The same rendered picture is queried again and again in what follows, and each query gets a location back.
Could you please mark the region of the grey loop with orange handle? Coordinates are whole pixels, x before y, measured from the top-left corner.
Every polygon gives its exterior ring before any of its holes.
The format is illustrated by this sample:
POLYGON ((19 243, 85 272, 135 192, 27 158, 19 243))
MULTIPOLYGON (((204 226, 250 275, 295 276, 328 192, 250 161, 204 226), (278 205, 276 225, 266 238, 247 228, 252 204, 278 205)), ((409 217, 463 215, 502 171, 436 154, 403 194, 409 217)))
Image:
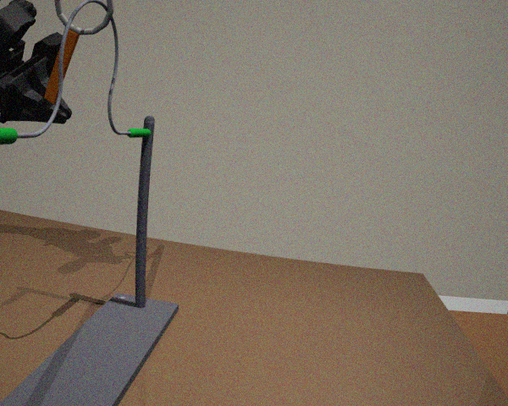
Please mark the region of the grey loop with orange handle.
MULTIPOLYGON (((62 4, 61 4, 61 1, 60 0, 55 0, 55 8, 56 8, 56 11, 57 11, 57 16, 58 18, 60 19, 60 21, 62 21, 62 23, 64 24, 64 26, 66 26, 68 20, 66 18, 66 16, 64 16, 64 14, 62 13, 63 10, 62 10, 62 4)), ((70 62, 70 59, 72 58, 72 55, 73 55, 73 52, 75 50, 75 47, 76 47, 76 44, 79 40, 79 37, 80 35, 94 35, 96 34, 97 32, 99 32, 100 30, 103 30, 110 22, 110 19, 112 18, 113 16, 113 11, 114 11, 114 8, 113 8, 113 0, 107 0, 107 8, 108 8, 108 11, 104 17, 104 20, 101 24, 97 25, 95 28, 93 29, 81 29, 75 25, 70 25, 69 27, 69 32, 68 32, 68 35, 66 37, 66 42, 65 42, 65 46, 64 46, 64 54, 63 54, 63 79, 66 75, 66 72, 67 72, 67 69, 68 69, 68 66, 69 66, 69 62, 70 62)), ((59 73, 58 73, 58 60, 59 60, 59 53, 60 53, 60 48, 58 50, 58 55, 56 57, 56 61, 55 61, 55 64, 54 64, 54 67, 53 67, 53 70, 52 70, 52 73, 51 73, 51 76, 50 76, 50 79, 48 81, 48 84, 47 84, 47 90, 46 90, 46 93, 45 93, 45 99, 47 99, 48 101, 50 101, 51 103, 53 103, 53 105, 56 106, 56 102, 57 102, 57 97, 58 97, 58 82, 59 82, 59 73)))

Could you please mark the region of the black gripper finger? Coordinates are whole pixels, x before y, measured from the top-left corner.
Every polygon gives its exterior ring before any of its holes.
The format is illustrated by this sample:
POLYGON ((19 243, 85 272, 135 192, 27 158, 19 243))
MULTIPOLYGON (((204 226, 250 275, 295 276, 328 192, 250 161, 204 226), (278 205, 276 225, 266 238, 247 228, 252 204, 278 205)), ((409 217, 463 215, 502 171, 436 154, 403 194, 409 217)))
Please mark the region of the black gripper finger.
MULTIPOLYGON (((48 67, 49 61, 47 57, 44 57, 39 62, 35 63, 33 65, 33 68, 31 70, 30 75, 30 81, 29 85, 31 86, 31 89, 38 92, 41 96, 45 96, 46 90, 47 90, 47 84, 49 81, 49 77, 47 74, 47 67, 48 67)), ((69 109, 66 102, 61 98, 59 109, 63 111, 65 114, 67 114, 67 119, 70 119, 72 115, 72 111, 69 109)))
MULTIPOLYGON (((24 73, 10 80, 5 87, 0 123, 7 121, 37 121, 47 123, 52 116, 55 105, 36 93, 24 73)), ((65 124, 67 114, 58 109, 52 123, 65 124)))

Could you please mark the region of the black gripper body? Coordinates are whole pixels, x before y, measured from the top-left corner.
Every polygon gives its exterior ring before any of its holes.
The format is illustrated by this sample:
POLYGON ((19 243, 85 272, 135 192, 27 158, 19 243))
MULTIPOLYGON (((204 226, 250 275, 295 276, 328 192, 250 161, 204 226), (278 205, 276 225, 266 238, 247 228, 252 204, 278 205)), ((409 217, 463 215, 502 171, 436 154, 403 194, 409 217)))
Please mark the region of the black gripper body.
POLYGON ((21 73, 24 73, 29 82, 33 65, 44 57, 47 57, 49 61, 47 74, 50 79, 58 50, 61 46, 62 37, 61 34, 55 32, 35 43, 31 58, 25 62, 22 60, 24 50, 17 47, 12 51, 7 50, 0 56, 0 113, 3 104, 4 90, 8 82, 21 73))

